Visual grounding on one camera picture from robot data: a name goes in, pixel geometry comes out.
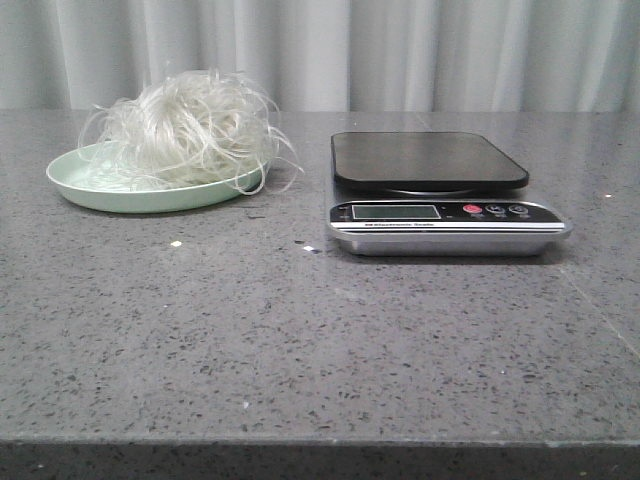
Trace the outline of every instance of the scale display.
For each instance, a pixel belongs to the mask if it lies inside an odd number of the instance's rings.
[[[356,220],[437,220],[440,218],[433,205],[353,205]]]

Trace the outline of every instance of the white curtain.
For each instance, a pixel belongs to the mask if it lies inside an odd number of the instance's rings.
[[[640,111],[640,0],[0,0],[0,108],[184,70],[283,110]]]

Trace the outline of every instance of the white fibers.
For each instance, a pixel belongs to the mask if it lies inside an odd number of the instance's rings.
[[[232,180],[251,195],[265,182],[285,135],[269,124],[275,104],[240,75],[185,72],[145,88],[135,99],[100,108],[85,125],[101,129],[90,158],[86,188],[110,191],[165,190]],[[285,160],[299,169],[293,162]],[[257,188],[242,175],[259,169]]]

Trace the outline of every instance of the plate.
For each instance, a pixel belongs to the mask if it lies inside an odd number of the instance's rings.
[[[47,176],[60,194],[77,205],[117,213],[161,213],[188,210],[224,202],[241,195],[234,188],[236,179],[170,190],[112,191],[96,190],[81,186],[86,178],[92,154],[100,145],[86,147],[65,153],[53,160],[47,167]],[[237,178],[237,182],[247,189],[256,186],[262,178],[262,171],[256,168]]]

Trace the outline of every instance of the quartz countertop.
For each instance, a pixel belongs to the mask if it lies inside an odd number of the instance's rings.
[[[286,191],[148,215],[48,181],[85,117],[0,111],[0,478],[50,478],[74,445],[591,447],[640,475],[640,116],[283,113],[305,170]],[[526,258],[342,251],[331,135],[425,130],[485,136],[572,235]]]

